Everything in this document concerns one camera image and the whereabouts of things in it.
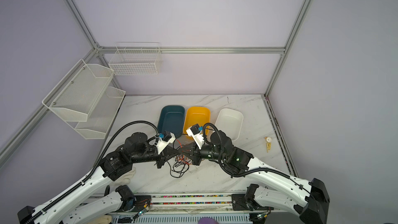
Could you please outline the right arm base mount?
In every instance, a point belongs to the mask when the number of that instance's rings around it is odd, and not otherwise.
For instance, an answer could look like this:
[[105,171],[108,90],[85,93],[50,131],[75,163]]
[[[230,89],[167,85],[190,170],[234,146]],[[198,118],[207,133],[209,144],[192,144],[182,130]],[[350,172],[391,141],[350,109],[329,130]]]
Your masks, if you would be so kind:
[[250,184],[245,194],[232,194],[232,207],[234,211],[259,211],[274,210],[270,206],[262,206],[255,201],[255,192],[259,188],[257,184]]

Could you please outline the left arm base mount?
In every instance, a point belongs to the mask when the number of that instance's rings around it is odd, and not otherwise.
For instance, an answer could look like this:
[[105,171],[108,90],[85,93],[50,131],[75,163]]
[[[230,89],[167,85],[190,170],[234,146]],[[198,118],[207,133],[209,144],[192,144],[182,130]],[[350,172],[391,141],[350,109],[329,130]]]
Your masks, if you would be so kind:
[[116,200],[120,202],[120,206],[115,212],[134,212],[138,213],[147,204],[150,206],[151,195],[136,195],[127,185],[121,185],[115,189]]

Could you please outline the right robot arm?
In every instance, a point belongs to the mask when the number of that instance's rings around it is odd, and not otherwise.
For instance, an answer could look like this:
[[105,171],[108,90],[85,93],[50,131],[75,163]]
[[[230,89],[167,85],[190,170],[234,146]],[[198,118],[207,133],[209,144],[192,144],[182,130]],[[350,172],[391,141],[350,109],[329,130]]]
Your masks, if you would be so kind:
[[195,124],[186,130],[194,142],[180,148],[194,165],[202,160],[217,163],[231,178],[247,177],[256,182],[246,191],[251,211],[273,207],[290,212],[305,224],[325,224],[330,197],[323,181],[311,181],[286,174],[267,165],[253,154],[233,145],[232,140],[212,123]]

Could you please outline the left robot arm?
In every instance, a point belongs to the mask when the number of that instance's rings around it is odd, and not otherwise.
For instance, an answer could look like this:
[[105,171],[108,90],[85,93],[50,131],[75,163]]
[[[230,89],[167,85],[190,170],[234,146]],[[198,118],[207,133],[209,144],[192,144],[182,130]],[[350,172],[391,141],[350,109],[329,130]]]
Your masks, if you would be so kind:
[[[155,136],[148,138],[145,133],[134,133],[118,149],[108,152],[116,137],[126,128],[145,124],[155,130]],[[133,164],[156,162],[158,168],[178,154],[171,144],[176,137],[170,131],[159,132],[157,127],[145,120],[123,125],[109,140],[93,168],[74,185],[48,202],[36,207],[26,206],[18,212],[21,224],[58,224],[96,191],[116,181],[132,170]]]

